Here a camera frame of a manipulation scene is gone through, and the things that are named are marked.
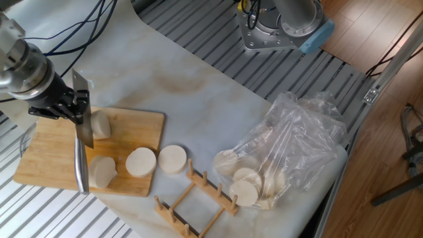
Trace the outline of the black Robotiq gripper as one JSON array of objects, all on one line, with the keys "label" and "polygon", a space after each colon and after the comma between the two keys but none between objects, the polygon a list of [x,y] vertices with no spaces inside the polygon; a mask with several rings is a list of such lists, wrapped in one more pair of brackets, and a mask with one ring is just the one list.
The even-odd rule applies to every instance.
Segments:
[{"label": "black Robotiq gripper", "polygon": [[83,115],[90,105],[89,97],[88,89],[74,92],[58,74],[55,74],[45,91],[28,100],[28,113],[54,120],[62,117],[71,120],[75,125],[81,125],[84,122]]}]

